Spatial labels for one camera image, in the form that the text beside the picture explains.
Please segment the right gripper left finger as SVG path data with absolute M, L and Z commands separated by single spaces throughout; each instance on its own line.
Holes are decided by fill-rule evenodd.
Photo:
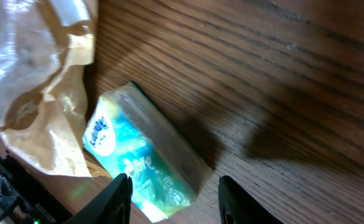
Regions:
M 90 203 L 64 224 L 129 224 L 133 182 L 119 174 Z

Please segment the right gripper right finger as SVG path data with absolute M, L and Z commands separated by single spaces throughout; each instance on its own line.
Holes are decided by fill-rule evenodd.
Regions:
M 222 224 L 282 224 L 228 175 L 219 179 L 218 203 Z

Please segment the small teal white packet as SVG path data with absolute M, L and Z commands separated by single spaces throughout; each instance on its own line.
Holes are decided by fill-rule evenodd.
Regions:
M 84 148 L 112 176 L 133 182 L 133 203 L 152 223 L 191 206 L 212 169 L 133 83 L 104 92 Z

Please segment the clear brown bread bag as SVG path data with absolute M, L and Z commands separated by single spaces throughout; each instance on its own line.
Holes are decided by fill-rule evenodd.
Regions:
M 0 138 L 47 175 L 107 175 L 83 150 L 97 0 L 0 0 Z

